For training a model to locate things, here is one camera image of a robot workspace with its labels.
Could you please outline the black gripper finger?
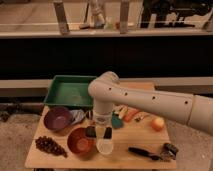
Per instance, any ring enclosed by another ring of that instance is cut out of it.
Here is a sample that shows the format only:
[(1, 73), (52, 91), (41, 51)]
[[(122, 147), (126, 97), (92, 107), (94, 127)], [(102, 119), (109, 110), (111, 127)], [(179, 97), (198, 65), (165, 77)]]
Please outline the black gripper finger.
[(112, 138), (112, 128), (107, 127), (104, 133), (104, 139), (111, 139)]
[(96, 131), (94, 126), (88, 126), (85, 129), (85, 135), (89, 138), (95, 138), (96, 137)]

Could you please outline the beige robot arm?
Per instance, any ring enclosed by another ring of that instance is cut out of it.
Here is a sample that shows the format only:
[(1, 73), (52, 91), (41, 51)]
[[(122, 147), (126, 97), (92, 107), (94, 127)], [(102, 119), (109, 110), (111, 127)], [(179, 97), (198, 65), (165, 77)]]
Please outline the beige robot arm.
[(88, 86), (88, 93), (93, 99), (93, 120), (100, 125), (108, 125), (114, 105), (121, 104), (213, 136), (213, 98), (124, 87), (111, 71), (95, 78)]

